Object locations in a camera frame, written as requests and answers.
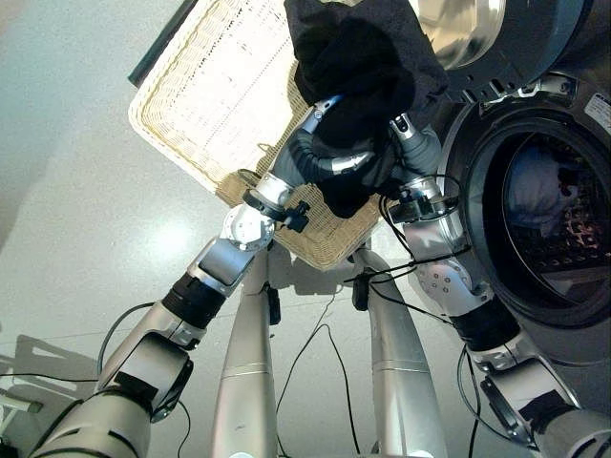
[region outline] black rubber joint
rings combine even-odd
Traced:
[[[204,329],[219,312],[225,296],[199,279],[184,274],[161,302],[182,320]]]
[[[514,316],[497,296],[459,317],[450,317],[456,332],[472,351],[497,348],[519,333]]]

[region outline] laundry basket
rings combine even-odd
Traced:
[[[130,106],[134,129],[230,206],[257,184],[307,109],[282,0],[200,0]],[[301,234],[275,239],[326,270],[350,255],[378,219],[375,198],[336,218],[313,185],[289,202],[310,205]]]

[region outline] silver metal part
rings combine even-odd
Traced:
[[[225,356],[212,434],[212,458],[276,456],[276,404],[263,285],[267,253],[253,262]]]
[[[371,151],[364,151],[358,155],[348,157],[335,157],[331,160],[331,170],[334,175],[341,175],[346,172],[353,172],[363,166],[374,156]]]
[[[562,386],[571,404],[581,407],[571,387],[560,378],[524,329],[521,329],[515,337],[502,346],[482,351],[469,350],[469,354],[475,365],[488,373],[506,370],[525,361],[538,360],[540,364],[545,366],[547,372],[554,376],[557,383]]]
[[[388,268],[368,249],[358,250],[353,257],[357,269]],[[394,281],[377,283],[374,287],[402,301]],[[446,457],[429,365],[408,309],[370,291],[369,316],[373,402],[380,454]]]
[[[475,62],[492,47],[505,0],[410,0],[435,57],[446,70]]]
[[[411,124],[410,118],[405,113],[392,120],[390,127],[394,130],[399,140],[407,140],[418,134],[418,130]]]
[[[556,392],[564,403],[574,405],[564,386],[558,382],[556,374],[538,359],[524,361],[508,370],[493,371],[486,377],[482,387],[493,410],[505,418],[505,427],[510,437],[526,444],[533,441],[533,431],[530,420],[520,412],[524,407],[549,392]],[[491,397],[491,391],[498,392],[500,397]],[[511,412],[502,408],[505,403]]]
[[[424,292],[449,317],[469,313],[495,294],[487,282],[473,288],[469,272],[452,258],[420,265],[416,276]]]
[[[276,205],[284,207],[293,194],[293,187],[269,172],[265,172],[257,185],[257,192]]]
[[[151,436],[149,414],[119,393],[104,392],[74,406],[31,455],[143,458]]]
[[[318,124],[321,122],[327,111],[342,99],[340,95],[334,95],[327,100],[316,102],[312,108],[305,114],[303,120],[298,124],[296,129],[304,129],[306,132],[313,133]]]
[[[457,211],[433,220],[403,225],[403,232],[417,260],[447,256],[465,244],[465,234]]]
[[[178,346],[188,347],[193,341],[201,340],[205,329],[184,322],[161,302],[155,302],[104,365],[96,391],[106,387],[132,351],[149,333],[159,334]]]
[[[174,407],[171,405],[166,408],[168,395],[172,393],[188,362],[189,357],[184,350],[169,344],[159,334],[150,333],[136,345],[105,388],[123,387],[122,380],[118,378],[119,373],[153,387],[156,393],[150,403],[154,423],[165,418]]]
[[[562,74],[548,73],[539,78],[537,81],[534,81],[523,88],[519,88],[514,93],[499,94],[501,95],[500,98],[491,100],[487,103],[499,103],[505,100],[507,97],[530,98],[534,97],[538,93],[548,93],[574,98],[577,94],[577,82],[574,79]]]
[[[214,238],[187,267],[187,273],[206,286],[216,289],[225,297],[229,297],[240,284],[254,256],[255,252],[241,250],[229,239]]]
[[[410,193],[411,199],[416,200],[421,197],[428,199],[441,196],[441,190],[437,185],[435,177],[421,177],[404,184],[402,190]]]
[[[231,240],[241,251],[259,251],[274,238],[275,221],[245,203],[232,208],[222,225],[220,239]],[[223,283],[231,278],[219,279]]]
[[[589,410],[563,413],[552,420],[544,431],[535,431],[535,442],[541,454],[555,458],[609,458],[609,440],[611,421]]]

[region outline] wire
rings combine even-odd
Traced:
[[[132,307],[129,310],[123,312],[121,316],[116,319],[116,321],[113,323],[111,328],[106,333],[106,337],[104,337],[104,340],[102,341],[102,346],[99,348],[99,353],[97,354],[96,369],[97,369],[98,377],[102,373],[102,366],[104,365],[104,353],[106,352],[106,346],[108,345],[108,342],[111,340],[111,337],[113,336],[113,333],[115,332],[116,328],[121,324],[123,320],[125,320],[125,318],[128,315],[134,313],[135,311],[139,310],[140,308],[146,308],[152,305],[153,305],[153,302],[142,303],[141,305],[136,305],[135,307]]]
[[[496,437],[499,437],[500,439],[503,439],[504,441],[507,441],[511,444],[515,444],[519,446],[517,442],[512,441],[508,436],[504,435],[501,432],[498,432],[496,429],[491,427],[483,418],[481,418],[481,416],[477,414],[477,412],[474,410],[473,406],[469,402],[469,399],[467,399],[467,396],[465,395],[465,388],[462,384],[462,366],[464,364],[466,356],[467,356],[467,346],[463,345],[462,351],[460,352],[460,357],[458,358],[458,364],[456,365],[456,383],[458,384],[458,392],[460,393],[460,399],[462,399],[462,402],[465,404],[467,409],[472,413],[472,415],[479,421],[479,423],[485,426]],[[531,447],[531,446],[524,446],[524,447],[530,450],[538,450],[537,447]]]
[[[54,377],[53,375],[38,374],[35,372],[19,372],[19,373],[14,373],[14,374],[0,374],[0,377],[42,377],[43,379],[58,380],[60,382],[72,382],[74,384],[97,382],[97,379],[67,379],[63,377]]]
[[[446,175],[446,174],[432,174],[430,175],[430,177],[447,178],[448,180],[453,181],[456,184],[456,186],[458,187],[458,201],[460,201],[460,199],[463,197],[462,185],[460,184],[460,181],[458,180],[458,178],[453,177],[452,175]]]
[[[131,313],[139,310],[140,308],[150,307],[152,305],[153,305],[153,302],[148,302],[148,303],[143,303],[141,305],[137,305],[135,307],[130,308],[129,310],[124,312],[120,317],[118,317],[118,319],[116,319],[116,321],[113,323],[111,328],[108,330],[108,333],[106,334],[106,337],[104,338],[104,341],[102,342],[102,346],[99,349],[99,353],[97,356],[97,375],[99,375],[102,372],[101,365],[104,359],[104,352],[106,350],[106,346],[108,345],[108,342],[111,340],[111,337],[113,336],[113,333],[116,330],[116,327],[119,326],[119,324]],[[36,372],[18,372],[18,373],[11,373],[11,374],[0,374],[0,378],[1,377],[41,377],[44,379],[57,380],[60,382],[71,382],[75,384],[78,384],[78,383],[94,384],[98,382],[98,379],[69,379],[69,378],[64,378],[64,377],[55,377],[53,375],[39,374]],[[177,456],[178,458],[180,458],[180,451],[182,450],[182,446],[184,446],[184,443],[187,441],[189,434],[191,433],[191,415],[189,415],[189,410],[187,409],[187,406],[181,400],[178,401],[178,404],[182,407],[182,409],[184,410],[184,413],[187,416],[187,432],[184,435],[182,442],[180,442],[179,449],[177,450]]]
[[[390,276],[390,277],[388,277],[385,280],[370,281],[369,284],[388,283],[389,281],[393,281],[393,280],[400,279],[401,277],[405,277],[406,275],[410,274],[411,272],[415,272],[417,269],[418,269],[418,267],[413,267],[412,269],[410,269],[410,270],[408,270],[406,272],[403,272],[402,274],[395,275],[394,277]]]
[[[469,353],[467,353],[467,363],[469,364],[469,372],[471,373],[471,381],[474,384],[475,405],[476,405],[475,409],[477,411],[477,416],[479,416],[481,414],[481,399],[479,397],[479,389],[477,389],[477,381],[475,380],[474,365],[473,365],[473,362],[471,361],[471,355]],[[475,435],[477,434],[478,425],[479,425],[479,419],[475,418],[474,427],[471,430],[471,439],[469,441],[469,458],[473,458],[474,456]]]
[[[337,293],[339,293],[341,290],[342,289],[340,289],[339,291],[337,291],[336,293],[333,294],[333,297],[327,303],[327,305],[325,306],[325,309],[323,310],[323,313],[320,315],[318,321],[316,322],[316,325],[314,326],[314,330],[310,333],[310,335],[307,338],[307,340],[305,341],[304,345],[299,350],[299,352],[297,353],[297,356],[293,360],[293,363],[291,364],[291,367],[288,370],[288,376],[286,377],[286,381],[284,382],[284,386],[283,386],[283,390],[282,390],[282,392],[280,394],[280,398],[278,399],[278,403],[276,405],[276,415],[278,415],[278,412],[280,410],[280,405],[282,404],[282,401],[284,399],[284,395],[286,394],[286,389],[288,388],[288,383],[290,382],[290,379],[291,379],[291,377],[293,375],[293,371],[295,369],[295,366],[296,366],[297,362],[302,357],[302,355],[304,354],[304,352],[306,351],[307,347],[312,342],[312,340],[314,339],[316,334],[318,334],[318,332],[321,329],[325,328],[327,330],[328,338],[331,341],[331,345],[333,346],[333,350],[335,351],[335,355],[337,356],[337,359],[338,359],[338,361],[340,363],[340,366],[342,367],[342,374],[344,375],[344,384],[346,386],[346,401],[347,401],[347,404],[348,404],[348,418],[349,418],[349,421],[350,421],[350,431],[352,433],[352,441],[354,443],[354,448],[356,449],[356,453],[360,454],[361,453],[361,449],[359,447],[358,439],[356,437],[356,428],[354,427],[354,416],[352,414],[352,401],[350,399],[350,387],[349,387],[349,383],[348,383],[348,374],[346,372],[346,366],[344,365],[344,360],[342,359],[342,356],[340,355],[339,349],[338,349],[337,345],[335,344],[335,341],[333,340],[333,336],[331,335],[331,328],[326,323],[320,324],[320,322],[323,320],[323,317],[327,313],[329,306],[333,303],[333,301],[335,301],[335,295]],[[279,444],[280,450],[282,452],[281,456],[290,458],[289,455],[286,453],[286,451],[284,449],[282,441],[280,440],[280,435],[278,435],[277,437],[278,437],[278,444]]]
[[[435,318],[436,320],[442,322],[443,324],[446,324],[448,326],[454,327],[452,322],[449,322],[448,320],[444,320],[443,318],[438,317],[434,313],[427,312],[426,310],[424,310],[424,309],[422,309],[420,307],[416,307],[415,305],[411,305],[410,303],[399,301],[398,299],[391,298],[390,296],[386,296],[386,295],[382,294],[381,292],[379,292],[377,289],[375,289],[371,284],[369,285],[369,287],[373,290],[373,292],[375,294],[380,296],[382,299],[385,299],[386,301],[390,301],[390,302],[394,302],[394,303],[399,303],[401,305],[405,305],[407,308],[409,308],[411,310],[415,310],[416,312],[420,312],[420,313],[422,313],[424,315],[427,315],[428,317]]]
[[[371,277],[375,277],[377,275],[388,274],[388,272],[394,272],[395,270],[405,269],[405,268],[409,268],[409,267],[414,267],[414,266],[417,266],[417,265],[426,264],[428,262],[437,262],[438,260],[448,260],[449,258],[454,258],[456,256],[459,256],[459,255],[462,255],[464,253],[467,253],[469,250],[471,250],[471,245],[466,245],[463,248],[461,248],[460,250],[451,253],[450,255],[438,256],[436,258],[428,258],[426,260],[413,260],[413,261],[408,262],[406,264],[397,265],[395,267],[389,267],[388,269],[376,270],[375,272],[371,272],[371,273],[368,273],[368,274],[365,274],[365,273],[359,274],[356,277],[352,277],[350,279],[344,280],[344,283],[349,283],[349,282],[355,281],[357,279],[370,279]]]
[[[187,406],[181,400],[179,400],[179,406],[182,407],[182,410],[184,410],[184,414],[187,416],[187,432],[184,435],[184,438],[182,439],[182,442],[179,445],[179,449],[177,451],[178,458],[180,458],[180,451],[182,450],[182,446],[184,446],[184,443],[187,442],[187,439],[189,438],[189,434],[191,433],[191,415],[189,415],[189,410],[187,409]]]

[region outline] black cable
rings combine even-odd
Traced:
[[[373,285],[369,285],[369,287],[373,290],[373,292],[375,294],[377,294],[378,296],[380,296],[382,299],[385,299],[386,301],[390,301],[390,302],[394,302],[394,303],[399,303],[401,305],[405,305],[407,308],[410,308],[411,310],[415,310],[416,312],[420,312],[424,315],[427,315],[428,317],[431,318],[435,318],[436,320],[439,320],[440,322],[442,322],[443,324],[447,324],[448,326],[454,327],[454,325],[452,324],[452,322],[449,322],[448,320],[444,320],[441,317],[438,317],[437,315],[435,315],[434,313],[431,312],[427,312],[426,310],[420,308],[420,307],[416,307],[415,305],[411,305],[410,303],[407,302],[403,302],[403,301],[399,301],[398,299],[395,298],[391,298],[390,296],[386,296],[385,294],[382,294],[381,292],[379,292],[377,289],[375,289],[373,287]]]
[[[438,260],[448,260],[449,258],[454,258],[456,256],[467,253],[469,250],[471,250],[471,245],[466,245],[465,247],[461,248],[458,251],[455,251],[454,253],[451,253],[450,255],[438,256],[436,258],[428,258],[426,260],[413,260],[406,264],[397,265],[395,267],[389,267],[388,269],[376,270],[375,272],[371,272],[369,274],[365,274],[365,273],[359,274],[356,277],[352,277],[350,279],[344,280],[344,283],[355,281],[357,279],[370,279],[371,277],[375,277],[377,275],[388,274],[388,272],[394,272],[395,270],[414,267],[416,265],[421,265],[421,264],[426,264],[427,262],[437,262]]]
[[[314,330],[310,333],[310,335],[307,338],[307,340],[305,341],[304,345],[299,350],[299,352],[297,353],[297,356],[293,360],[293,363],[291,364],[291,367],[288,370],[288,375],[286,377],[286,381],[284,382],[284,386],[283,386],[283,390],[282,390],[282,392],[280,394],[280,398],[278,399],[278,403],[276,405],[276,415],[278,415],[278,412],[280,410],[280,405],[281,405],[281,403],[282,403],[282,401],[284,399],[284,395],[286,394],[286,389],[288,388],[288,383],[290,382],[290,379],[291,379],[291,377],[293,375],[293,371],[295,369],[295,366],[296,366],[297,362],[299,361],[301,356],[304,354],[304,352],[306,351],[306,349],[309,346],[309,344],[312,342],[312,339],[314,339],[314,336],[316,336],[316,334],[318,334],[318,332],[322,328],[326,328],[329,340],[331,341],[331,345],[333,346],[333,350],[335,351],[335,355],[337,356],[337,359],[340,362],[340,366],[342,367],[342,373],[344,375],[344,383],[345,383],[345,386],[346,386],[346,400],[347,400],[347,404],[348,404],[348,417],[349,417],[349,421],[350,421],[350,430],[351,430],[351,433],[352,433],[352,441],[354,442],[354,448],[356,449],[356,453],[360,454],[361,453],[361,449],[359,447],[358,439],[356,437],[356,428],[354,427],[354,417],[352,415],[352,401],[350,399],[350,389],[349,389],[349,383],[348,383],[348,374],[346,373],[346,367],[344,366],[344,360],[342,359],[342,356],[340,355],[339,349],[337,348],[337,345],[335,344],[335,341],[333,340],[333,336],[331,335],[331,328],[326,323],[320,324],[320,322],[323,320],[323,317],[327,313],[329,306],[333,303],[333,301],[335,301],[335,295],[337,293],[339,293],[341,290],[342,289],[340,289],[339,291],[337,291],[336,293],[333,294],[333,297],[327,303],[327,305],[325,306],[325,309],[323,310],[323,313],[320,315],[318,321],[316,322],[316,326],[314,326]],[[282,444],[282,441],[280,440],[280,435],[277,435],[277,437],[278,437],[278,444],[280,446],[280,450],[281,450],[282,455],[285,456],[285,457],[288,457],[289,455],[284,450],[284,446]]]
[[[403,248],[408,252],[408,254],[410,255],[411,259],[415,260],[413,252],[411,251],[410,247],[408,246],[408,240],[406,239],[405,234],[403,234],[399,229],[397,229],[394,226],[394,223],[393,223],[392,218],[390,216],[390,211],[389,211],[389,206],[388,205],[389,205],[389,199],[387,197],[380,196],[380,198],[378,198],[378,211],[380,212],[380,216],[386,222],[386,224],[389,226],[389,228],[392,230],[392,233],[397,238],[397,240],[399,240],[399,243],[401,243]]]
[[[477,380],[475,379],[474,364],[471,361],[471,355],[469,353],[467,353],[467,363],[469,364],[469,372],[471,373],[471,381],[474,383],[475,410],[476,410],[477,416],[479,416],[481,414],[481,399],[479,397],[479,389],[477,389]],[[471,430],[471,439],[469,441],[469,458],[473,458],[474,456],[475,435],[477,434],[478,425],[479,425],[479,419],[475,418],[474,427]]]
[[[276,439],[278,439],[278,445],[280,446],[280,452],[281,452],[281,454],[278,456],[280,458],[292,458],[290,455],[286,454],[286,451],[284,450],[284,446],[283,446],[283,441],[280,440],[280,434],[278,434],[278,432],[276,432]]]
[[[405,277],[406,275],[410,274],[411,272],[415,272],[418,269],[418,267],[413,267],[410,270],[407,270],[406,272],[403,272],[402,274],[399,275],[395,275],[388,277],[387,279],[384,280],[378,280],[378,281],[370,281],[369,284],[380,284],[380,283],[388,283],[389,281],[393,281],[393,280],[397,280],[400,279],[401,277]]]
[[[187,416],[187,432],[184,435],[184,438],[182,439],[182,442],[179,445],[179,449],[177,451],[178,458],[180,458],[180,451],[182,450],[182,446],[184,446],[184,443],[187,442],[187,439],[189,438],[189,434],[191,433],[191,415],[189,415],[189,410],[187,409],[187,406],[181,400],[179,400],[179,406],[182,407],[182,410],[184,410],[184,413]]]
[[[490,424],[488,424],[483,418],[481,418],[480,415],[477,414],[477,412],[474,410],[474,407],[469,402],[469,399],[467,399],[467,395],[465,394],[465,388],[462,384],[462,366],[464,364],[465,357],[467,356],[467,354],[468,354],[467,346],[463,345],[462,351],[460,352],[460,357],[458,358],[458,364],[456,365],[456,383],[458,384],[458,392],[460,393],[460,399],[462,399],[462,402],[464,403],[464,405],[471,412],[471,414],[479,421],[479,423],[485,426],[496,437],[503,439],[504,441],[507,441],[511,444],[520,446],[520,444],[512,441],[508,436],[504,435],[501,432],[498,432],[496,429],[491,427]],[[530,450],[538,450],[537,446],[534,446],[534,447],[533,446],[523,446],[523,447],[526,447]]]
[[[113,336],[113,333],[115,332],[116,327],[119,326],[120,323],[123,320],[125,320],[125,318],[128,315],[132,314],[136,310],[139,310],[140,308],[150,307],[152,305],[153,305],[153,302],[142,303],[141,305],[136,305],[135,307],[132,307],[129,310],[123,312],[121,314],[121,316],[116,319],[116,321],[113,323],[111,328],[106,333],[106,337],[104,337],[104,340],[102,341],[102,346],[99,348],[99,353],[97,354],[96,369],[97,369],[97,376],[98,377],[102,373],[102,366],[104,365],[104,353],[106,352],[106,346],[108,345],[108,342],[111,340],[111,337]]]
[[[337,359],[340,362],[340,366],[342,367],[342,373],[344,374],[344,385],[346,385],[346,402],[348,403],[348,417],[350,419],[350,430],[352,432],[352,441],[354,442],[354,448],[356,449],[356,454],[361,454],[361,449],[359,448],[359,441],[356,438],[356,429],[354,427],[354,418],[352,417],[352,401],[350,400],[350,386],[348,385],[348,374],[346,373],[346,367],[344,366],[344,360],[342,360],[342,356],[340,355],[340,350],[337,348],[335,341],[333,340],[333,336],[331,336],[331,328],[328,324],[321,324],[321,326],[325,326],[327,328],[328,339],[331,341],[331,345],[333,345],[333,349],[335,350],[335,354],[337,355]]]
[[[429,177],[447,178],[448,180],[453,181],[456,184],[456,186],[458,187],[458,201],[460,201],[460,199],[463,197],[462,185],[460,184],[460,181],[458,180],[458,178],[453,177],[452,175],[446,175],[446,174],[431,174],[429,175]]]
[[[284,383],[282,394],[280,395],[280,399],[278,400],[278,405],[276,406],[276,415],[278,415],[278,410],[280,409],[280,404],[283,401],[284,394],[286,393],[286,388],[288,387],[288,382],[290,381],[290,377],[292,375],[293,369],[295,368],[295,364],[299,361],[299,358],[301,358],[301,356],[304,354],[304,352],[306,351],[307,347],[312,342],[312,339],[323,328],[325,328],[327,330],[328,338],[331,341],[331,345],[333,345],[333,350],[335,350],[335,354],[337,355],[337,359],[340,362],[340,366],[342,367],[342,373],[344,375],[344,384],[346,386],[346,400],[347,400],[347,404],[348,404],[348,417],[349,417],[349,420],[350,420],[350,430],[352,432],[352,441],[354,442],[354,448],[356,449],[356,453],[360,454],[361,453],[361,449],[359,447],[359,443],[358,443],[358,440],[356,438],[356,428],[354,427],[354,418],[352,416],[352,401],[350,399],[350,386],[349,386],[349,383],[348,383],[348,374],[346,373],[346,367],[344,366],[344,360],[342,359],[342,356],[340,355],[339,349],[337,348],[337,345],[335,344],[335,341],[333,340],[333,336],[331,335],[331,328],[326,323],[323,323],[323,324],[321,324],[320,326],[318,326],[316,328],[316,330],[310,335],[310,337],[307,339],[307,341],[305,341],[304,346],[299,351],[299,353],[297,354],[297,357],[293,361],[293,365],[291,366],[290,370],[288,371],[288,377],[286,377],[286,382]],[[282,447],[281,447],[281,452],[284,455],[286,455],[286,452],[284,451],[284,448],[282,448]]]
[[[58,380],[60,382],[72,382],[74,384],[97,382],[97,379],[65,379],[62,377],[54,377],[53,375],[38,374],[35,372],[19,372],[19,373],[14,373],[14,374],[0,374],[0,377],[42,377],[44,379]]]

